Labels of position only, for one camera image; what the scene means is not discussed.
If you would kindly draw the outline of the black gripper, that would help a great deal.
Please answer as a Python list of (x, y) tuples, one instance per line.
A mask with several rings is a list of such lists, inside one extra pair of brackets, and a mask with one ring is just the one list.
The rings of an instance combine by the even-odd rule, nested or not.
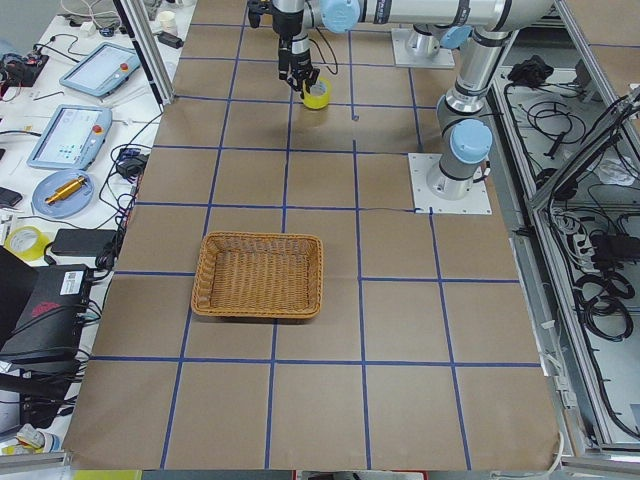
[(273, 0), (272, 27), (281, 38), (293, 38), (303, 26), (303, 0)]
[(305, 99), (317, 83), (320, 70), (314, 69), (309, 51), (291, 53), (291, 39), (278, 40), (278, 78), (288, 84), (301, 84), (300, 98)]

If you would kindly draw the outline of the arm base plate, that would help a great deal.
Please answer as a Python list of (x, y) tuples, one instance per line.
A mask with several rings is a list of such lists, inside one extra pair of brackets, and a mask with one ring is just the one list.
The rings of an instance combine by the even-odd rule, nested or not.
[(491, 215), (481, 169), (466, 180), (453, 180), (440, 169), (440, 154), (408, 155), (413, 209), (419, 214)]
[(451, 70), (455, 60), (450, 49), (441, 48), (432, 35), (408, 28), (391, 30), (394, 61), (397, 67)]

